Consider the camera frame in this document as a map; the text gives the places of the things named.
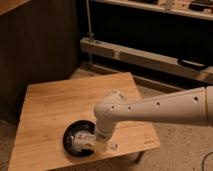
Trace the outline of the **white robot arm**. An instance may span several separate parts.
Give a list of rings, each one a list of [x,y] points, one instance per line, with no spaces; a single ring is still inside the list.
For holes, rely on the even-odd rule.
[[[95,150],[107,151],[118,122],[142,121],[213,127],[213,86],[129,101],[121,91],[107,94],[94,106]]]

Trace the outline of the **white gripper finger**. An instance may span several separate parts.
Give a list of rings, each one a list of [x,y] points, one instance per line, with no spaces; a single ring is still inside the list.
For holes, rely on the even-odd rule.
[[[103,151],[104,151],[104,144],[103,144],[103,143],[97,142],[97,143],[95,144],[95,152],[96,152],[96,153],[101,153],[101,152],[103,152]]]
[[[118,147],[118,144],[117,143],[114,143],[114,142],[108,142],[108,145],[107,145],[107,148],[110,149],[110,150],[116,150]]]

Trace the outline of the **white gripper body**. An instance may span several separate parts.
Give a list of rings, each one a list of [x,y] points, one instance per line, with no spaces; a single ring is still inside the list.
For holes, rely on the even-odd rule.
[[[96,137],[96,141],[102,144],[107,144],[109,140],[111,139],[113,132],[106,132],[106,131],[101,131],[99,129],[96,129],[94,131],[94,135]]]

